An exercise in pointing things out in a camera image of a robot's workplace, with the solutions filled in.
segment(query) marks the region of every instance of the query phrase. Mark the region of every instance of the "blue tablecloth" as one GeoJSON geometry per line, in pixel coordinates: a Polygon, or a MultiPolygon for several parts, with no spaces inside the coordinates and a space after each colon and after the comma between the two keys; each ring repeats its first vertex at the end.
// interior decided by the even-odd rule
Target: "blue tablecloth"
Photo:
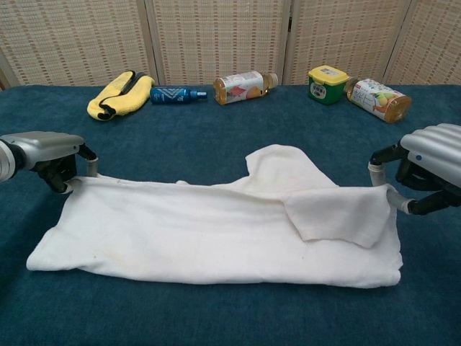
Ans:
{"type": "MultiPolygon", "coordinates": [[[[1,92],[1,134],[75,133],[99,154],[102,174],[202,185],[246,175],[244,156],[278,143],[304,150],[339,185],[368,186],[373,151],[417,128],[461,123],[461,86],[398,87],[413,106],[394,125],[346,99],[321,105],[308,99],[306,86],[280,86],[266,97],[226,106],[212,98],[190,105],[148,102],[101,123],[86,114],[100,89],[1,92]]],[[[198,89],[212,95],[208,86],[198,89]]],[[[395,172],[396,164],[389,165],[389,180],[398,186],[395,172]]],[[[461,345],[461,208],[400,213],[401,282],[358,290],[27,271],[27,257],[56,224],[65,200],[32,172],[0,185],[0,345],[461,345]]]]}

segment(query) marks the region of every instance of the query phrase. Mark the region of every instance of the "yellow microfiber cloth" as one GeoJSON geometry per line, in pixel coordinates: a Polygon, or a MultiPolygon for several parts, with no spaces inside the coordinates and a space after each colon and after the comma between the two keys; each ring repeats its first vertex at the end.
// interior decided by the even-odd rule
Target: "yellow microfiber cloth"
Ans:
{"type": "Polygon", "coordinates": [[[123,72],[89,102],[86,110],[92,118],[101,121],[135,112],[146,103],[153,85],[150,76],[123,72]]]}

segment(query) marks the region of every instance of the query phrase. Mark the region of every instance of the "blue spray bottle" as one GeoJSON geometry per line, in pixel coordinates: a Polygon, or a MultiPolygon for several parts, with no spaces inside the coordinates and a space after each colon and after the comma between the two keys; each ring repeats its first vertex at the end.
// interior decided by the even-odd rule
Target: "blue spray bottle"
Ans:
{"type": "Polygon", "coordinates": [[[190,103],[198,99],[206,99],[206,92],[198,92],[188,88],[152,88],[151,101],[162,103],[190,103]]]}

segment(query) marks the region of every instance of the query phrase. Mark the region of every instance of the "green container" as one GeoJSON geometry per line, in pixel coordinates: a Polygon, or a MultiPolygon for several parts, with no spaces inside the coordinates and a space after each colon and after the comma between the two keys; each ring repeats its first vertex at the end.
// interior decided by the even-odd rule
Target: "green container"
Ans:
{"type": "Polygon", "coordinates": [[[338,102],[348,79],[347,74],[334,67],[316,67],[309,71],[309,97],[324,105],[338,102]]]}

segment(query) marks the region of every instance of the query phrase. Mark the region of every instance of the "bottle label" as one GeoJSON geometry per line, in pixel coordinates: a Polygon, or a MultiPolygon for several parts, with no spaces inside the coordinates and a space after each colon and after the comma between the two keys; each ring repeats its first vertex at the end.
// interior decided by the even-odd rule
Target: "bottle label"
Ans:
{"type": "Polygon", "coordinates": [[[226,103],[252,99],[263,95],[264,80],[258,71],[234,74],[221,79],[224,82],[226,103]]]}
{"type": "Polygon", "coordinates": [[[151,95],[154,101],[162,102],[183,102],[184,95],[182,88],[158,88],[154,89],[155,92],[151,95]]]}
{"type": "Polygon", "coordinates": [[[405,95],[372,79],[364,79],[354,85],[351,101],[384,120],[390,103],[400,96],[405,95]]]}

